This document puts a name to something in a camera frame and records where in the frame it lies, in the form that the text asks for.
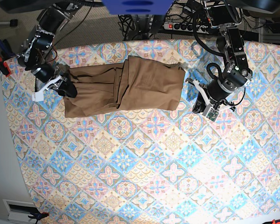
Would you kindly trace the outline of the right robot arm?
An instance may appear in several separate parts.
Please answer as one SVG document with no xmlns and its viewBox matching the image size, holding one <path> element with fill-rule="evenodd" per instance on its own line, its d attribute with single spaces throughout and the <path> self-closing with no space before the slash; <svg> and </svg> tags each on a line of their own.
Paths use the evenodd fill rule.
<svg viewBox="0 0 280 224">
<path fill-rule="evenodd" d="M 53 41 L 57 32 L 80 8 L 77 3 L 61 1 L 44 9 L 38 17 L 38 24 L 23 42 L 22 52 L 16 56 L 19 65 L 35 76 L 35 91 L 32 93 L 35 102 L 44 100 L 46 90 L 54 90 L 58 95 L 68 98 L 77 96 L 70 75 L 51 64 L 56 57 L 49 59 L 49 53 L 54 51 Z"/>
</svg>

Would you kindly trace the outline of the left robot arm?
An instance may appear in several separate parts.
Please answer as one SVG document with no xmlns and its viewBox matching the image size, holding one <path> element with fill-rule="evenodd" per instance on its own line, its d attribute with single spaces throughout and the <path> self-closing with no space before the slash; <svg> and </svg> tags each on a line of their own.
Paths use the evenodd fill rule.
<svg viewBox="0 0 280 224">
<path fill-rule="evenodd" d="M 244 51 L 244 40 L 238 29 L 242 19 L 242 9 L 230 5 L 225 0 L 202 0 L 194 9 L 192 27 L 196 42 L 207 52 L 222 57 L 224 61 L 224 69 L 217 63 L 207 65 L 210 83 L 202 84 L 191 78 L 186 80 L 186 83 L 198 90 L 193 113 L 199 113 L 213 122 L 222 111 L 236 109 L 237 104 L 229 102 L 227 97 L 244 90 L 252 80 L 252 71 L 248 67 Z M 199 38 L 199 21 L 204 22 L 206 27 L 219 31 L 217 50 L 212 50 Z"/>
</svg>

